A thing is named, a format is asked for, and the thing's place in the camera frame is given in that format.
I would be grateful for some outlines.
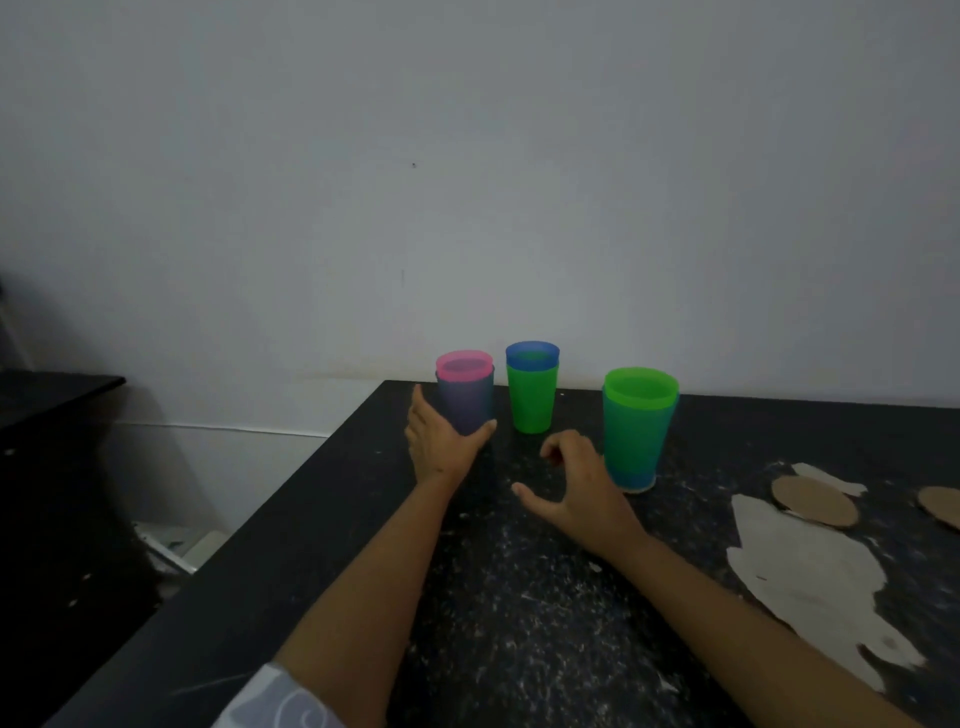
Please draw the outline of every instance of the plastic cup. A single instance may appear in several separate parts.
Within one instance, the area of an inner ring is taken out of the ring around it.
[[[441,410],[461,435],[470,435],[493,419],[493,357],[464,350],[437,359]]]
[[[604,459],[622,490],[653,487],[679,394],[677,380],[656,369],[626,367],[604,377]]]
[[[545,341],[519,341],[507,347],[507,382],[514,427],[534,435],[550,429],[557,393],[560,349]]]

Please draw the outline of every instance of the green cup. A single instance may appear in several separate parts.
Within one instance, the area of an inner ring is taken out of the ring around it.
[[[623,490],[653,487],[679,394],[677,380],[656,369],[626,367],[604,377],[604,460]]]
[[[507,347],[507,382],[514,427],[535,435],[550,429],[557,393],[560,349],[545,341],[520,341]]]

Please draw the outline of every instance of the patterned sleeve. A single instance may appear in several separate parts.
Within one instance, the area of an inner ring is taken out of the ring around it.
[[[264,665],[213,728],[344,728],[333,711],[277,665]]]

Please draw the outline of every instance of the white wall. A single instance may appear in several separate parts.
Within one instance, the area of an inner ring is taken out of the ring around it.
[[[115,425],[102,453],[131,519],[231,533],[323,443],[295,435]]]
[[[133,423],[323,435],[528,337],[567,385],[957,404],[958,78],[955,0],[8,0],[0,279]]]

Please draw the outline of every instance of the forearm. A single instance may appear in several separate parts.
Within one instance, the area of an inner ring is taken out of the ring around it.
[[[616,566],[758,728],[918,724],[786,627],[646,536]]]
[[[455,484],[416,488],[303,617],[276,661],[348,728],[379,728]]]

